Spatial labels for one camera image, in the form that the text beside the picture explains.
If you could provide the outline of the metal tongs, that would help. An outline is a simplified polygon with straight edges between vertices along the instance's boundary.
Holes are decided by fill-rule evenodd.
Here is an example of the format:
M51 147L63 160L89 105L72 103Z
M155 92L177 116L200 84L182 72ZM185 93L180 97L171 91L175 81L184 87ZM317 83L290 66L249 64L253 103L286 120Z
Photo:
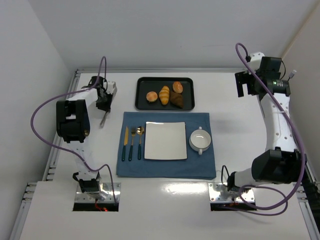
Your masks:
M111 111L105 111L105 113L104 113L104 115L103 115L103 117L102 117L102 120L101 120L101 122L100 122L100 124L99 124L99 127L100 127L101 129L104 127L105 122L106 122L106 119L107 119L107 116L109 115L110 112L111 112Z

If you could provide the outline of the round orange bun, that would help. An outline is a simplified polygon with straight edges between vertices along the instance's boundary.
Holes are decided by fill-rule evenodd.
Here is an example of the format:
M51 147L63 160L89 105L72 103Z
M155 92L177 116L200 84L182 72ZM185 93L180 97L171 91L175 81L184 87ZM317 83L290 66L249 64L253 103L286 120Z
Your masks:
M150 91L146 94L146 100L149 103L153 103L158 99L158 94L155 91Z

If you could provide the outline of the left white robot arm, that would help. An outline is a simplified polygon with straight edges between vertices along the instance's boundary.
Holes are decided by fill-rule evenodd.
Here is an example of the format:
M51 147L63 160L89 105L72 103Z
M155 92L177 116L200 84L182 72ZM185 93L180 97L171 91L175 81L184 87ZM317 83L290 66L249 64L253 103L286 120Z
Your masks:
M56 103L56 131L67 143L67 150L75 154L77 172L72 178L78 182L83 194L104 201L110 195L103 190L101 176L92 157L89 144L91 124L88 107L104 112L100 127L104 127L106 116L111 111L111 103L117 93L116 83L101 76L92 76L89 83L66 100Z

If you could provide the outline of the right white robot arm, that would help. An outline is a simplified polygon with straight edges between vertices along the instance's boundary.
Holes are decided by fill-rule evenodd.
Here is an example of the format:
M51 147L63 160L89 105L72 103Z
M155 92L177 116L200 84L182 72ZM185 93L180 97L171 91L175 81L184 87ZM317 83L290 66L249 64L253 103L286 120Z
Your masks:
M253 160L250 168L235 171L228 177L227 191L231 193L238 193L242 186L290 184L301 175L301 152L285 118L290 114L291 90L289 82L281 79L282 60L255 52L247 61L262 83L249 71L236 73L238 96L244 96L243 85L246 85L248 94L257 97L267 139L265 152Z

